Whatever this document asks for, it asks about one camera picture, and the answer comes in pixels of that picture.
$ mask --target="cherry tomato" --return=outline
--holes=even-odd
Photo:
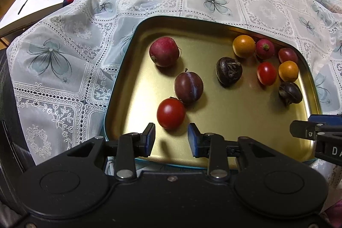
[[[256,71],[259,81],[263,85],[272,85],[276,81],[277,71],[274,66],[269,62],[262,62]]]
[[[163,100],[157,109],[158,123],[165,129],[179,127],[185,118],[185,108],[182,102],[176,98]]]

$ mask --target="gold metal tray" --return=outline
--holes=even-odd
[[[124,56],[109,101],[105,132],[117,139],[128,132],[143,132],[149,122],[156,124],[156,140],[151,161],[207,167],[208,159],[192,157],[187,139],[187,126],[196,123],[200,132],[214,132],[226,140],[249,136],[299,161],[313,158],[314,142],[293,138],[289,132],[293,120],[307,120],[311,114],[321,114],[321,108],[311,72],[304,57],[299,57],[299,78],[296,83],[303,93],[300,104],[285,107],[278,95],[280,78],[270,87],[263,87],[257,78],[259,61],[254,56],[239,59],[241,79],[230,88],[223,88],[216,77],[216,62],[223,56],[237,58],[232,43],[241,34],[255,41],[269,39],[280,47],[292,46],[245,29],[189,18],[156,16],[141,22]],[[162,36],[172,37],[182,49],[176,65],[158,69],[148,50]],[[277,56],[269,59],[276,69]],[[203,80],[201,98],[188,107],[183,124],[174,131],[164,130],[157,121],[159,103],[175,97],[173,83],[178,74],[188,68]],[[235,160],[229,158],[232,168]]]

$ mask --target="red radish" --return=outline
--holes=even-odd
[[[278,57],[281,63],[285,61],[293,61],[298,64],[298,56],[293,49],[290,48],[282,48],[278,52]]]
[[[261,39],[255,45],[255,53],[261,59],[269,59],[274,55],[274,45],[267,39]]]
[[[172,38],[162,37],[152,43],[149,55],[155,65],[168,67],[176,63],[179,58],[179,49]]]

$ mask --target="blue flower print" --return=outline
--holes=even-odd
[[[124,37],[120,38],[120,41],[121,41],[120,44],[122,44],[122,46],[120,48],[120,55],[121,56],[124,56],[124,54],[126,53],[127,48],[129,46],[129,43],[132,40],[135,28],[136,27],[134,26],[133,29],[132,29],[132,32],[128,36],[124,36]]]
[[[336,44],[336,48],[334,48],[334,53],[340,52],[340,55],[342,55],[342,41],[339,41]]]
[[[305,26],[307,28],[307,32],[310,33],[311,35],[315,36],[318,34],[315,32],[315,27],[314,25],[310,22],[304,19],[303,17],[299,17],[299,22],[301,25]]]
[[[330,94],[329,90],[323,87],[323,83],[325,81],[326,77],[323,76],[321,73],[318,73],[316,78],[315,78],[315,85],[316,85],[316,90],[318,94],[318,98],[320,102],[326,102],[330,99],[327,99],[328,95]]]
[[[225,5],[228,4],[226,0],[205,0],[203,5],[204,7],[208,8],[210,12],[218,11],[221,14],[231,15],[231,10]]]
[[[32,60],[29,67],[37,71],[41,75],[48,68],[51,68],[53,74],[62,79],[62,75],[72,72],[69,61],[65,58],[63,52],[59,51],[59,43],[48,39],[45,41],[43,46],[30,44],[29,54],[36,55]]]
[[[96,14],[99,14],[101,12],[112,12],[112,4],[110,2],[104,2],[103,4],[101,4],[100,6],[96,7],[94,9],[94,12]]]
[[[317,13],[317,17],[320,18],[326,26],[331,25],[331,19],[328,18],[325,12],[320,10],[315,4],[311,5],[311,9]]]

